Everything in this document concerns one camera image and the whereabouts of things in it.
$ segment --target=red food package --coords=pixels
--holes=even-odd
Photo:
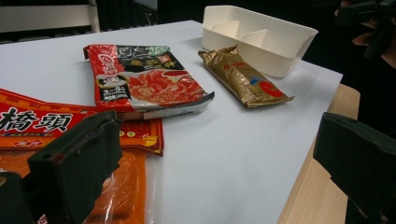
[[[124,119],[202,111],[213,100],[166,46],[89,45],[95,102]]]
[[[46,103],[0,89],[0,150],[41,149],[95,113],[95,106]],[[120,144],[121,148],[141,148],[162,156],[163,121],[124,121]]]

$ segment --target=white plastic container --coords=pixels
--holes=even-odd
[[[263,75],[283,78],[303,58],[318,33],[293,22],[241,7],[205,8],[203,48],[237,45],[244,60]]]

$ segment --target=gold foil package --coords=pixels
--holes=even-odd
[[[200,50],[198,55],[213,76],[248,108],[281,104],[294,98],[280,91],[270,80],[246,63],[236,46],[209,52]]]

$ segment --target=instant noodle package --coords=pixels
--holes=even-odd
[[[213,100],[167,46],[89,45],[95,102],[124,119],[202,111]]]

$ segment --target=white tabletop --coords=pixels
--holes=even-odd
[[[342,75],[300,62],[282,80],[269,78],[293,101],[246,109],[204,68],[198,56],[202,32],[201,23],[183,21],[0,45],[0,88],[47,102],[94,105],[84,47],[169,46],[216,96],[202,113],[163,120],[164,156],[154,159],[151,178],[154,223],[276,223]]]

